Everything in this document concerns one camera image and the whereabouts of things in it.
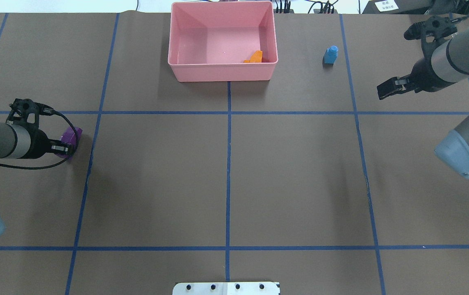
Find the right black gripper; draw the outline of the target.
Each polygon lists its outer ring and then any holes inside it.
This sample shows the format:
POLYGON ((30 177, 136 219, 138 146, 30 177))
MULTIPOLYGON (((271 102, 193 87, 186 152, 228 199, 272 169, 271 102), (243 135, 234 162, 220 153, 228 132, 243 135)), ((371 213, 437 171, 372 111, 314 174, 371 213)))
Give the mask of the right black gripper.
POLYGON ((410 91, 437 92, 443 88, 444 80, 433 70, 431 60, 422 58, 414 64, 410 76, 389 78, 377 86, 377 94, 378 98, 383 100, 410 91))

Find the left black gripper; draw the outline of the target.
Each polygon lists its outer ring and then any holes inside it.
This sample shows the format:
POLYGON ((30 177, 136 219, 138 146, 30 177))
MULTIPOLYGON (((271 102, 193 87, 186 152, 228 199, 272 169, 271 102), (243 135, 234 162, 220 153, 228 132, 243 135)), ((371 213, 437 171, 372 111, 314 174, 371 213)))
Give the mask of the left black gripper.
POLYGON ((75 153, 75 144, 62 141, 51 141, 41 129, 32 135, 32 159, 38 159, 47 153, 60 158, 70 158, 75 153))

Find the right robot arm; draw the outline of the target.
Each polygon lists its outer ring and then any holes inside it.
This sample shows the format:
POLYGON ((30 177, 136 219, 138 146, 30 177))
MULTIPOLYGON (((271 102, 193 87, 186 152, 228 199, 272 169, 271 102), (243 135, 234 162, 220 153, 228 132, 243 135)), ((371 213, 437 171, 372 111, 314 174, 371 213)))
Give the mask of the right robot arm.
MULTIPOLYGON (((469 79, 469 26, 459 32, 463 18, 431 16, 412 24, 407 40, 421 43, 422 57, 407 75, 394 76, 377 85, 379 100, 407 92, 433 93, 469 79)), ((452 92, 455 102, 469 91, 452 92)), ((469 179, 469 111, 434 148, 435 156, 464 179, 469 179)))

